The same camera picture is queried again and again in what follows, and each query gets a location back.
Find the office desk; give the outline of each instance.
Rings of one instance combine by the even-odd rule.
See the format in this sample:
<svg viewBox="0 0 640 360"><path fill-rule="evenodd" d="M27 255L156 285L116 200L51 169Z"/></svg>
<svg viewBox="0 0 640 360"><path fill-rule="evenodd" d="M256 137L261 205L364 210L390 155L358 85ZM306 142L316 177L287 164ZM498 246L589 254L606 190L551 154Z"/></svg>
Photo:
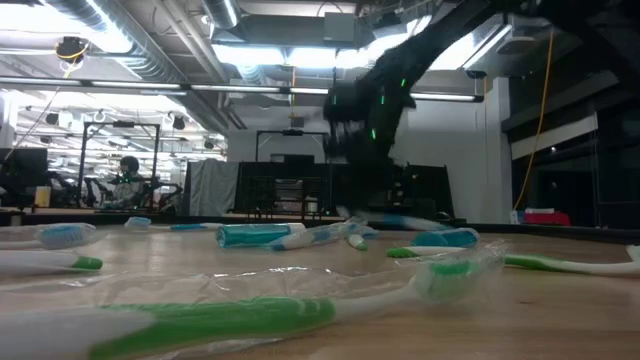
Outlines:
<svg viewBox="0 0 640 360"><path fill-rule="evenodd" d="M80 249L105 261L103 274L130 271L211 275L277 267L317 267L359 276L397 269L392 259L384 257L385 250L406 245L411 237L408 232L384 232L381 239L369 242L368 252L358 252L341 242L265 254L257 249L219 249L209 232L148 235L127 234L120 229L103 227L101 231L109 233L106 239ZM508 241L515 253L538 253L576 261L629 261L620 245L528 235L500 237ZM24 301L24 294L6 297L0 293L4 297L0 307L4 311L26 310L51 306L56 301L68 300L66 305L80 301L71 292L60 294L53 301L42 298L39 303ZM106 301L112 295L92 295L91 299ZM480 295L473 303L398 309L215 358L585 360L640 356L640 279L505 268L491 293ZM184 299L189 294L176 296Z"/></svg>

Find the computer monitor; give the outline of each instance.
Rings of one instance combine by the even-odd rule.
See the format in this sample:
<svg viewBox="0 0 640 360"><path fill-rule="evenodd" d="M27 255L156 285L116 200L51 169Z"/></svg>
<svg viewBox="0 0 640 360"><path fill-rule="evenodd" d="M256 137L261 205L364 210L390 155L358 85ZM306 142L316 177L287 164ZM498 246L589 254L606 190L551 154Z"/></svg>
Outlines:
<svg viewBox="0 0 640 360"><path fill-rule="evenodd" d="M11 149L0 149L0 161L9 152ZM47 149L15 149L0 170L0 186L7 191L2 205L23 205L13 203L34 196L36 187L47 185L47 168Z"/></svg>

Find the blue bristles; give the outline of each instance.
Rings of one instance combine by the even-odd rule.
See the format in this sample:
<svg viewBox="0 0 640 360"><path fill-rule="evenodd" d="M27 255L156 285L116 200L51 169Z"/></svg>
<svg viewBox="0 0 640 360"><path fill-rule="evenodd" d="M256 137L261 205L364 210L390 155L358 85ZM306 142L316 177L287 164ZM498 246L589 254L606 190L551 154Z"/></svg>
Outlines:
<svg viewBox="0 0 640 360"><path fill-rule="evenodd" d="M36 239L48 250L82 246L93 241L96 227L89 224L58 224L36 233Z"/></svg>

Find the plastic wrapper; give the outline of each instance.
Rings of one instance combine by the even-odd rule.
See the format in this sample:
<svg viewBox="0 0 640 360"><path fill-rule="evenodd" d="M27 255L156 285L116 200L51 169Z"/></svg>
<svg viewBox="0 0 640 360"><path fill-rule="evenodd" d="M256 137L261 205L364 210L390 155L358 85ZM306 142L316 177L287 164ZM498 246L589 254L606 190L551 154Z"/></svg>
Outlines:
<svg viewBox="0 0 640 360"><path fill-rule="evenodd" d="M86 223L0 228L0 250L66 249L87 245L100 239L96 227Z"/></svg>
<svg viewBox="0 0 640 360"><path fill-rule="evenodd" d="M409 303L458 301L495 277L503 255L500 244L482 246L359 277L275 268L6 284L0 358L183 359L239 350Z"/></svg>
<svg viewBox="0 0 640 360"><path fill-rule="evenodd" d="M308 246L324 245L346 239L351 234L370 233L373 230L366 226L363 219L353 217L345 222L322 225L295 234L280 237L267 244L272 250L293 250Z"/></svg>
<svg viewBox="0 0 640 360"><path fill-rule="evenodd" d="M0 277L91 272L102 268L97 258L53 251L0 251Z"/></svg>

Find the person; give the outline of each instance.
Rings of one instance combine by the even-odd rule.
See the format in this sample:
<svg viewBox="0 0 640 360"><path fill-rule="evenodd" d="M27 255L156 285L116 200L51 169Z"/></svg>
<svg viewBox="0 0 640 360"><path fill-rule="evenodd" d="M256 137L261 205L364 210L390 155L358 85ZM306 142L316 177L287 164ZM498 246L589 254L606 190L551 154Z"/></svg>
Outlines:
<svg viewBox="0 0 640 360"><path fill-rule="evenodd" d="M139 169L140 163L133 156L125 156L120 160L122 177L119 178L119 182L113 190L113 201L110 207L128 208L138 205L136 201L142 194L144 184L142 181L135 181L142 179L142 176L138 174Z"/></svg>

